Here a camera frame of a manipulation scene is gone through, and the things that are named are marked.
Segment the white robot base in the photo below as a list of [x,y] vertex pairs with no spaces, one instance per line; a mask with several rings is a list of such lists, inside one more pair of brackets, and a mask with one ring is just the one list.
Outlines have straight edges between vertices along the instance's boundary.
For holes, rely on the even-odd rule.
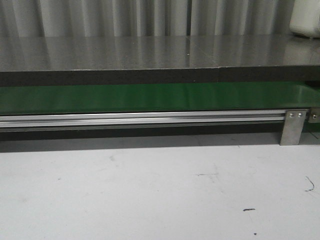
[[295,0],[289,29],[296,35],[319,38],[320,0]]

